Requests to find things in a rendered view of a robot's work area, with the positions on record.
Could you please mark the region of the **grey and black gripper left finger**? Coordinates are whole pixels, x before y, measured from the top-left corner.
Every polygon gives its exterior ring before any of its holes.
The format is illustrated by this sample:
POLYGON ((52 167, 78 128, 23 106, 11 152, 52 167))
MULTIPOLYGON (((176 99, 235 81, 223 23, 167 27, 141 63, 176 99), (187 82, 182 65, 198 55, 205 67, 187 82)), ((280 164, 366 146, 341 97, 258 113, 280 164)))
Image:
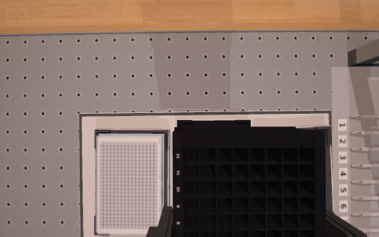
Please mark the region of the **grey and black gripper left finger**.
POLYGON ((173 237, 172 206, 163 206, 158 227, 149 227, 146 237, 173 237))

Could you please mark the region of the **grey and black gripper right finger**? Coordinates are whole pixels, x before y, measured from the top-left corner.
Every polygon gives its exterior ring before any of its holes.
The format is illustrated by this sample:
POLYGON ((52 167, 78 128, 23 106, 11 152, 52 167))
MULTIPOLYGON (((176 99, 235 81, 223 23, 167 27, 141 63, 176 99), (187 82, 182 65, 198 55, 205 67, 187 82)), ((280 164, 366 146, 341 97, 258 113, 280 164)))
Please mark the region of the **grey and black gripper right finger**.
POLYGON ((326 237, 367 237, 367 234, 326 209, 326 237))

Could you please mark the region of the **black deep-well block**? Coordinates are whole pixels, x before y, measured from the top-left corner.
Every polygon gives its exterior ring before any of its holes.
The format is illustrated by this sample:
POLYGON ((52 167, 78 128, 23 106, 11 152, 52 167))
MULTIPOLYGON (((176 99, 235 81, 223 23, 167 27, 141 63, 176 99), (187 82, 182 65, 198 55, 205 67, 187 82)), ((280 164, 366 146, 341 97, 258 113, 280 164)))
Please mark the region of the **black deep-well block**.
POLYGON ((175 127, 173 237, 326 237, 326 131, 175 127))

